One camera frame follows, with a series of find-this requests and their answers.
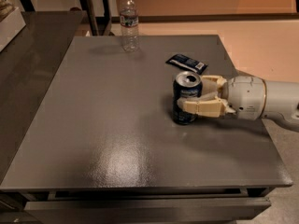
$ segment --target cardboard box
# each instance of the cardboard box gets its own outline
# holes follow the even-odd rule
[[[26,25],[18,7],[0,21],[0,52]]]

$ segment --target bottle label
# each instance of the bottle label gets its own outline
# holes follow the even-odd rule
[[[138,25],[138,16],[120,15],[121,26],[124,27],[135,27]]]

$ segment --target table drawer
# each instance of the table drawer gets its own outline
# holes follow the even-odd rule
[[[29,202],[25,211],[44,224],[199,222],[252,219],[267,198]]]

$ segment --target beige floor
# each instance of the beige floor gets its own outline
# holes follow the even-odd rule
[[[219,35],[238,70],[270,80],[299,82],[299,21],[219,21],[140,24],[141,35]],[[111,31],[121,34],[119,25]],[[284,130],[265,119],[294,185],[275,189],[272,206],[253,220],[238,224],[299,223],[299,133]]]

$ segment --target gray table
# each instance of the gray table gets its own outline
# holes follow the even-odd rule
[[[73,40],[1,190],[205,198],[226,197],[234,189],[241,190],[238,196],[242,189],[254,196],[255,189],[292,184],[260,120],[199,119],[188,126],[172,121],[172,82],[179,70],[165,63],[169,57],[183,53],[208,63],[205,74],[237,75],[216,35],[141,36],[140,43],[138,52],[125,53],[115,36]],[[204,205],[209,202],[230,201]],[[265,199],[232,202],[252,207],[251,215],[239,217],[254,217],[252,210],[268,206]],[[94,209],[94,203],[86,206]],[[52,207],[37,202],[26,208],[34,213]]]

